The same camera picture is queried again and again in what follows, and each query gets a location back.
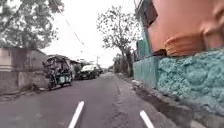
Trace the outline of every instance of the dashed white line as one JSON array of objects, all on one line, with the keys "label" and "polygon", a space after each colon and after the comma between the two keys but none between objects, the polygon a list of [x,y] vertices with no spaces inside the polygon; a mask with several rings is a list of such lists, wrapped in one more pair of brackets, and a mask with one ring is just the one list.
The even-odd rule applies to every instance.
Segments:
[{"label": "dashed white line", "polygon": [[78,107],[76,108],[76,111],[74,113],[74,116],[73,116],[68,128],[75,128],[83,107],[84,107],[84,101],[79,102]]},{"label": "dashed white line", "polygon": [[145,113],[145,111],[141,111],[140,112],[140,116],[142,117],[142,120],[145,122],[145,125],[148,127],[148,128],[154,128],[152,122],[150,121],[149,117],[147,116],[147,114]]}]

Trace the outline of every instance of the road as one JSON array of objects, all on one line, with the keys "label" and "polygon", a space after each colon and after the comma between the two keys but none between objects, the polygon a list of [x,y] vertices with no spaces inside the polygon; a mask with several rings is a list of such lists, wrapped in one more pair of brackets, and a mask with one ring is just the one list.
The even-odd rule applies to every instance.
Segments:
[{"label": "road", "polygon": [[79,128],[146,128],[145,110],[155,128],[177,126],[143,101],[131,84],[106,73],[73,86],[0,103],[1,128],[67,128],[79,101],[85,102]]}]

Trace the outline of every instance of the parked vehicle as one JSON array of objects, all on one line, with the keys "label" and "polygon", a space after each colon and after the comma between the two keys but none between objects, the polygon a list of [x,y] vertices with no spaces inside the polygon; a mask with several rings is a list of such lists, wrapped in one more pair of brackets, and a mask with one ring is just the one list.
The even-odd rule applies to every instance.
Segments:
[{"label": "parked vehicle", "polygon": [[61,56],[53,56],[43,62],[46,78],[49,79],[49,91],[57,85],[63,87],[65,84],[72,85],[72,71],[69,60]]},{"label": "parked vehicle", "polygon": [[99,72],[95,65],[86,65],[80,72],[81,79],[94,79],[99,76]]}]

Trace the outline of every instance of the concrete wall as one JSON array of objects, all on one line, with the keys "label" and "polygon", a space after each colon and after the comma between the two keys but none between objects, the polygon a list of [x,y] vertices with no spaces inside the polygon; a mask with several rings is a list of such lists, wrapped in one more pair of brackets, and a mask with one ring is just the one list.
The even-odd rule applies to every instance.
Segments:
[{"label": "concrete wall", "polygon": [[170,37],[197,32],[203,21],[213,20],[215,0],[152,0],[158,17],[148,28],[153,51],[164,49]]},{"label": "concrete wall", "polygon": [[0,48],[0,71],[41,70],[47,55],[25,48]]},{"label": "concrete wall", "polygon": [[0,72],[0,94],[18,90],[17,72]]},{"label": "concrete wall", "polygon": [[19,89],[22,89],[24,87],[27,87],[33,84],[37,85],[38,87],[47,88],[48,80],[45,78],[42,71],[19,72],[18,74]]},{"label": "concrete wall", "polygon": [[29,66],[27,68],[33,70],[42,70],[42,62],[47,59],[47,56],[39,51],[29,51],[27,54],[27,61]]},{"label": "concrete wall", "polygon": [[12,65],[11,52],[0,48],[0,71],[10,71]]},{"label": "concrete wall", "polygon": [[32,84],[46,87],[47,81],[42,72],[42,61],[46,58],[37,50],[0,48],[0,94]]}]

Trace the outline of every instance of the teal painted wall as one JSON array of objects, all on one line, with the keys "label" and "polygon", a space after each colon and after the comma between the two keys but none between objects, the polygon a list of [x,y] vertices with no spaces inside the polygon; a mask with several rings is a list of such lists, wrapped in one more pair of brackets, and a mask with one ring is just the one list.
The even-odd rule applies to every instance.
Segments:
[{"label": "teal painted wall", "polygon": [[134,78],[156,87],[158,58],[150,57],[133,64]]},{"label": "teal painted wall", "polygon": [[133,68],[136,80],[224,116],[224,50],[186,58],[151,57]]}]

